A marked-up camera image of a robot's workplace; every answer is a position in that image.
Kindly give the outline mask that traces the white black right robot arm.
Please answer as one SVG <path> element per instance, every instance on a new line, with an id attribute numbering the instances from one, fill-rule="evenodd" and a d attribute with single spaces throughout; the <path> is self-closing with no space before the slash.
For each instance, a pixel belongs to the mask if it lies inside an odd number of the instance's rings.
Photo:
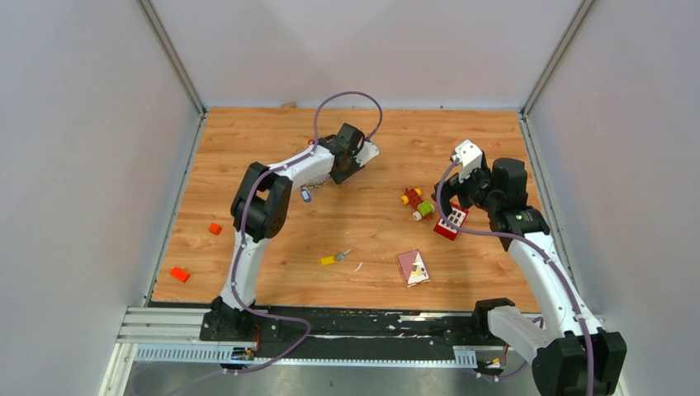
<path id="1" fill-rule="evenodd" d="M 540 210 L 529 203 L 524 162 L 498 158 L 487 164 L 477 152 L 452 155 L 434 187 L 441 219 L 452 201 L 463 209 L 483 210 L 490 228 L 485 235 L 500 240 L 516 262 L 541 310 L 543 324 L 526 318 L 508 299 L 476 305 L 471 322 L 476 341 L 500 339 L 531 367 L 541 395 L 612 395 L 627 356 L 619 332 L 608 331 L 591 313 L 560 263 L 551 229 Z"/>

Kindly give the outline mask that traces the key with yellow tag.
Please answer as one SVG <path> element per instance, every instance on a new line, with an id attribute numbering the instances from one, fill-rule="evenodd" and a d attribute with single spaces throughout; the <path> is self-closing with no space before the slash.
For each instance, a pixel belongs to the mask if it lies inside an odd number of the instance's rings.
<path id="1" fill-rule="evenodd" d="M 333 265 L 337 262 L 342 262 L 345 260 L 346 256 L 348 254 L 350 254 L 352 251 L 353 251 L 353 249 L 350 248 L 344 252 L 338 252 L 332 256 L 321 257 L 319 259 L 319 264 L 321 266 L 329 266 L 329 265 Z"/>

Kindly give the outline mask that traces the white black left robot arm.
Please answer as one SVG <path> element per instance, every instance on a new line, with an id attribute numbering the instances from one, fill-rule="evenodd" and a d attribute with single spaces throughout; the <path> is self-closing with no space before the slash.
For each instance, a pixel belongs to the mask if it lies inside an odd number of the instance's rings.
<path id="1" fill-rule="evenodd" d="M 292 193 L 320 178 L 341 184 L 380 153 L 370 134 L 343 124 L 337 133 L 270 165 L 251 163 L 230 206 L 234 253 L 229 278 L 203 317 L 200 339 L 242 341 L 253 330 L 257 282 L 267 248 L 282 230 Z"/>

